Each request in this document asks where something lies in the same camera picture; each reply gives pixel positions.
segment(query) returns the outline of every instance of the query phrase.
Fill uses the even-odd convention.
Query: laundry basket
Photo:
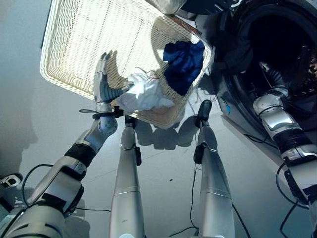
[[[171,89],[164,77],[166,44],[197,43],[200,38],[165,16],[145,0],[53,0],[46,26],[40,73],[74,93],[93,99],[94,72],[100,56],[111,52],[108,82],[118,88],[134,67],[154,70],[166,97],[175,105],[127,113],[161,128],[171,127],[198,86],[213,52],[205,44],[203,68],[185,96]]]

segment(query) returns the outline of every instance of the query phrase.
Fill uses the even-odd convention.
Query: silver robot leg
[[[135,146],[135,132],[129,120],[126,119],[121,138],[121,154],[111,205],[110,238],[145,237],[137,173],[141,153]]]
[[[234,238],[233,207],[227,176],[209,127],[211,101],[202,102],[196,125],[200,127],[195,163],[202,165],[199,233],[203,237]]]

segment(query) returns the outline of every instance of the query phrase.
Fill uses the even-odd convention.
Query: white cloth
[[[134,86],[117,98],[117,104],[125,111],[174,106],[173,101],[163,95],[159,79],[153,71],[145,73],[136,67],[128,80],[133,82]]]

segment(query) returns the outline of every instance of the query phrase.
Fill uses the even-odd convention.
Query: blue cloth
[[[204,49],[202,41],[197,44],[177,41],[165,46],[163,60],[168,61],[169,66],[164,76],[178,94],[185,95],[202,70]]]

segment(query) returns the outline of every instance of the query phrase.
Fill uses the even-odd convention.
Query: gray floor
[[[49,6],[48,0],[0,3],[1,175],[16,171],[26,175],[39,163],[54,163],[92,123],[90,115],[80,114],[78,110],[93,109],[93,102],[45,81],[39,74],[40,45]],[[204,98],[214,100],[207,91],[194,92],[186,106],[185,117],[175,130],[163,131],[144,123],[137,127],[143,157],[138,172],[148,238],[166,237],[191,225],[195,128],[188,117],[197,113]],[[181,127],[184,121],[187,126]],[[224,127],[216,103],[210,124],[218,139],[234,204],[251,236],[282,237],[278,229],[291,205],[276,189],[277,168],[261,155],[254,154]],[[81,207],[110,208],[123,118],[118,120],[118,125],[117,133],[106,141],[83,180],[85,193],[79,204]],[[27,193],[47,170],[38,169],[30,176]],[[200,177],[198,171],[194,188],[195,224],[198,223]],[[21,207],[20,194],[18,187],[8,191],[6,196],[10,201],[16,200],[16,207]],[[237,237],[246,237],[237,217],[235,222]],[[80,211],[67,218],[66,223],[70,237],[107,237],[109,214]],[[309,237],[310,228],[308,213],[295,209],[285,225],[285,232],[290,237]]]

